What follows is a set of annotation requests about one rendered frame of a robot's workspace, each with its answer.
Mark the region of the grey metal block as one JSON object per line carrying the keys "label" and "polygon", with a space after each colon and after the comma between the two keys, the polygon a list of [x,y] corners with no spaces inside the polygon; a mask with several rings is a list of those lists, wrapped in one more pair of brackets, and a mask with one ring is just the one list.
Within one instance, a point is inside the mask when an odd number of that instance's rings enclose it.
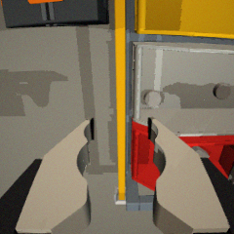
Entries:
{"label": "grey metal block", "polygon": [[202,149],[199,146],[193,146],[192,149],[195,150],[202,157],[205,157],[205,158],[209,158],[210,157],[209,154],[207,153],[207,151],[205,151],[204,149]]}

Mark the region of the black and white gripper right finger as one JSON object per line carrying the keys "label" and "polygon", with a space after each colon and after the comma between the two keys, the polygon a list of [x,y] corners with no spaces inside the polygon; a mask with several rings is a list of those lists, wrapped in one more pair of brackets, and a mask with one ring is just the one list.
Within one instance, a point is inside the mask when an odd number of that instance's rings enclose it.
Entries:
{"label": "black and white gripper right finger", "polygon": [[164,234],[234,234],[234,185],[155,117],[148,139],[159,170],[153,222]]}

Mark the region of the yellow vertical bar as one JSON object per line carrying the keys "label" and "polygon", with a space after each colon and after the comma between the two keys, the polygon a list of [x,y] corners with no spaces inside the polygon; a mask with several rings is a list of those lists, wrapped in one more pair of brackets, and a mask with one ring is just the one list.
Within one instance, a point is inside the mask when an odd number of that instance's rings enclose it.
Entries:
{"label": "yellow vertical bar", "polygon": [[125,200],[125,0],[115,3],[115,51],[119,200]]}

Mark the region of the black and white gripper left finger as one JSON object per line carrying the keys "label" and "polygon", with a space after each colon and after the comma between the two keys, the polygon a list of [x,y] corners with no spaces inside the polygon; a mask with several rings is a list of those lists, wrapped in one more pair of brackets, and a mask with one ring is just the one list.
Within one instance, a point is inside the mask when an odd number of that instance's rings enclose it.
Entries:
{"label": "black and white gripper left finger", "polygon": [[90,225],[83,172],[92,139],[94,118],[88,117],[32,162],[0,198],[0,234],[81,234]]}

